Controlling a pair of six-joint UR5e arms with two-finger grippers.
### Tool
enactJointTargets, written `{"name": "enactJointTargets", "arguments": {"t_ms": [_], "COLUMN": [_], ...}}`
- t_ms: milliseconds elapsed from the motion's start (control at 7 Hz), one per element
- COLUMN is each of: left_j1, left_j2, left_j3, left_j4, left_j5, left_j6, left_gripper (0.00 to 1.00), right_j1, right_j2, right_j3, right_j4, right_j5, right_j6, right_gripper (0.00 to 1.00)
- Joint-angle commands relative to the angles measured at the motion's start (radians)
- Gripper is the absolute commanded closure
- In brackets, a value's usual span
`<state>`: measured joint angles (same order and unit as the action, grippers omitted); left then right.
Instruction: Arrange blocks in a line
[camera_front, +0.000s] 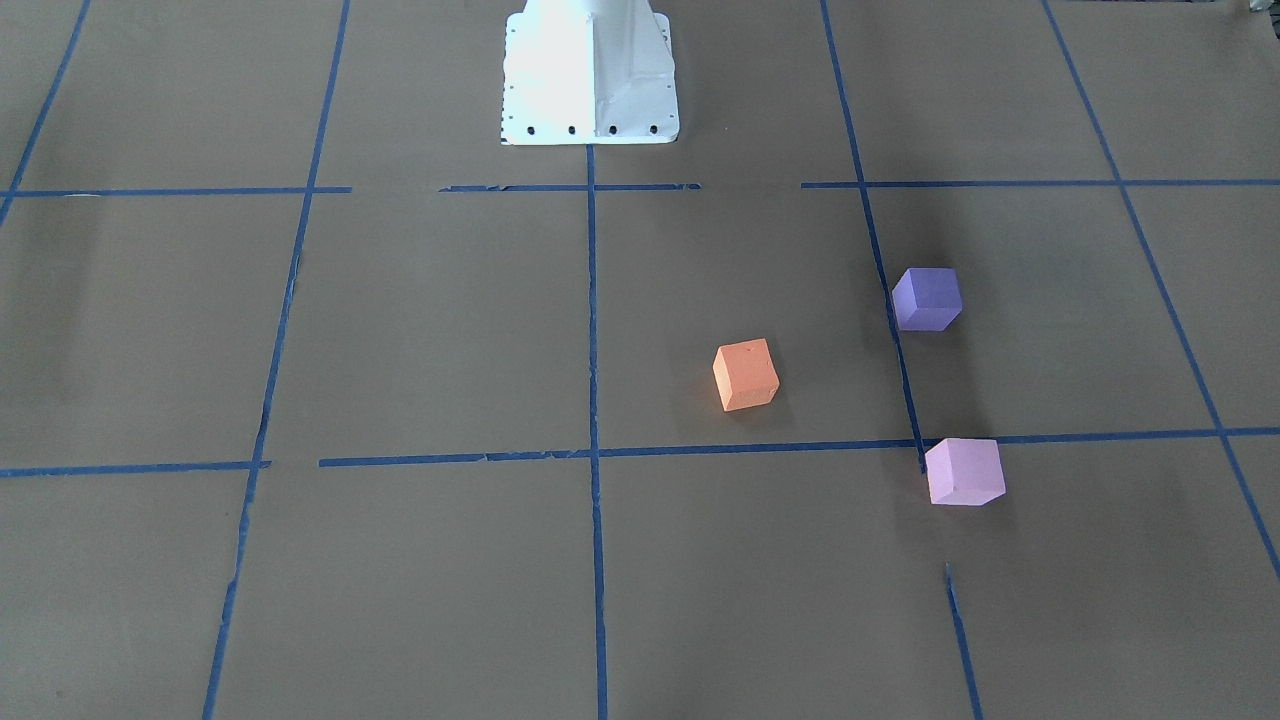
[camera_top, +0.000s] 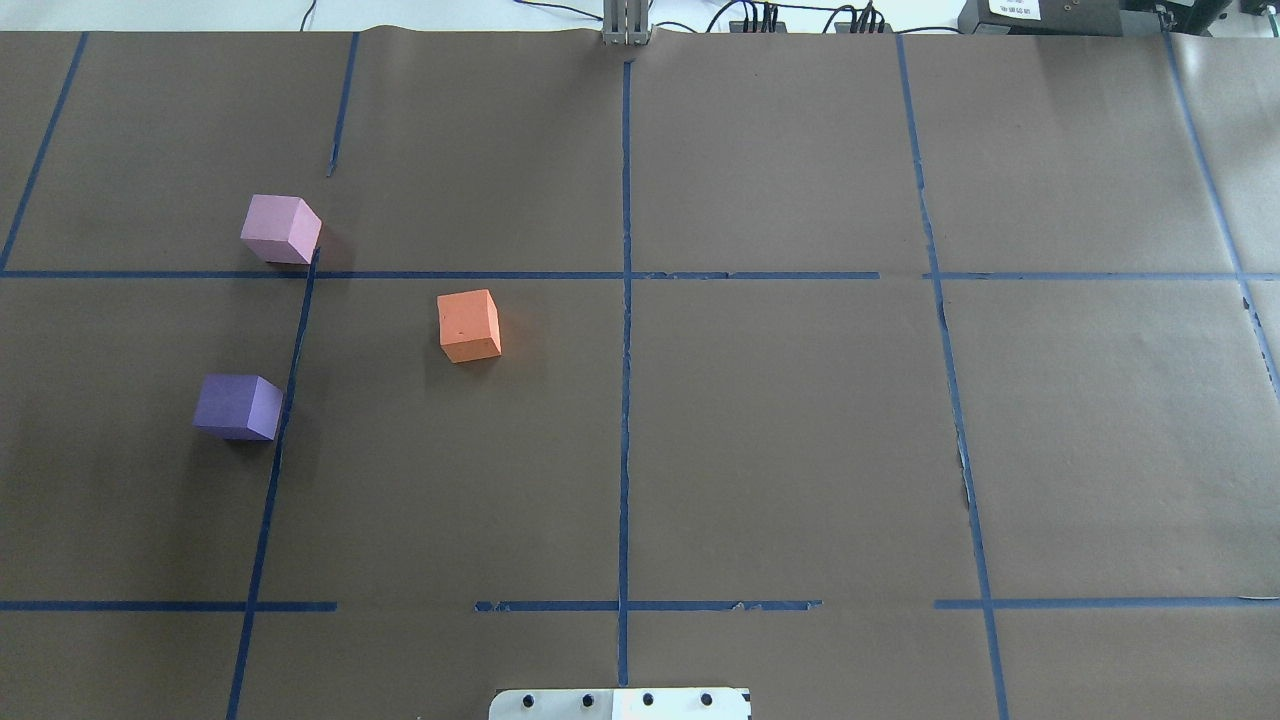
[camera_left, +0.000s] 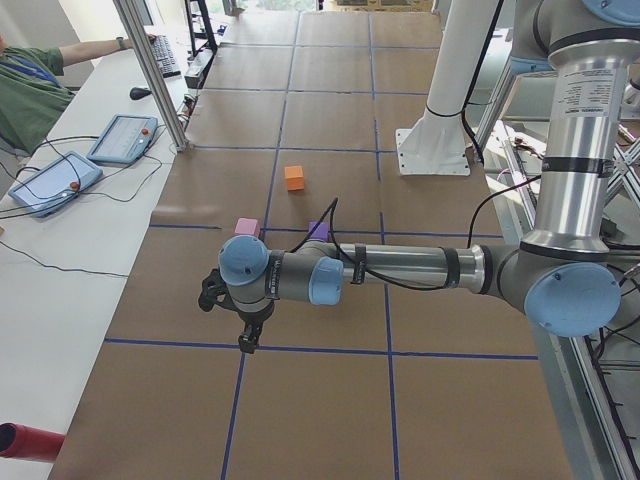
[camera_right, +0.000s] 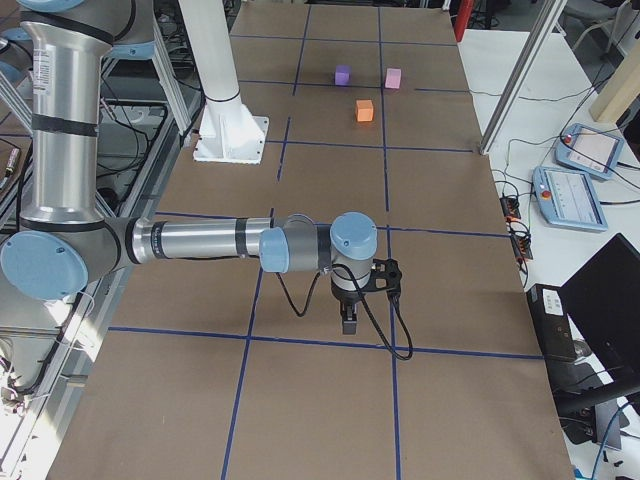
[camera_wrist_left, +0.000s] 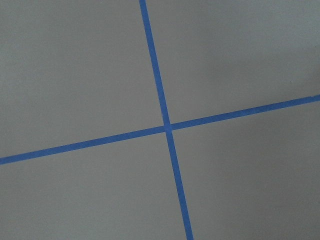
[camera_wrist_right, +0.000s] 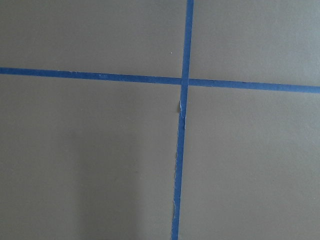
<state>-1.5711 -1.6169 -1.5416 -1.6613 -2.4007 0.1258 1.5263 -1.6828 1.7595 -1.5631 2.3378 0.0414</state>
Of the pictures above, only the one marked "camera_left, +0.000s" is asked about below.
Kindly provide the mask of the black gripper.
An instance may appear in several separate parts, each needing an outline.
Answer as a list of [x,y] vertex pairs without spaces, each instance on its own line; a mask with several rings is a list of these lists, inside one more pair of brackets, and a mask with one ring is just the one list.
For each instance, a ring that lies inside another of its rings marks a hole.
[[273,312],[274,305],[268,304],[256,312],[240,311],[238,313],[240,319],[244,322],[244,330],[238,337],[238,345],[243,353],[254,354],[259,348],[263,324],[271,317]]

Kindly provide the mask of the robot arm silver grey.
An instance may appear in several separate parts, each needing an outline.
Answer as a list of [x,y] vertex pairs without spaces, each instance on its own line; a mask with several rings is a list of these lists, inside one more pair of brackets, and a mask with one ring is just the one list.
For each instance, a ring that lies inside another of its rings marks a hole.
[[464,249],[305,239],[270,250],[242,235],[221,248],[199,306],[236,312],[253,352],[280,299],[334,305],[345,283],[377,279],[418,291],[465,288],[500,298],[559,337],[607,325],[622,293],[600,225],[627,71],[639,56],[635,1],[521,1],[513,61],[557,72],[533,229],[514,247]]

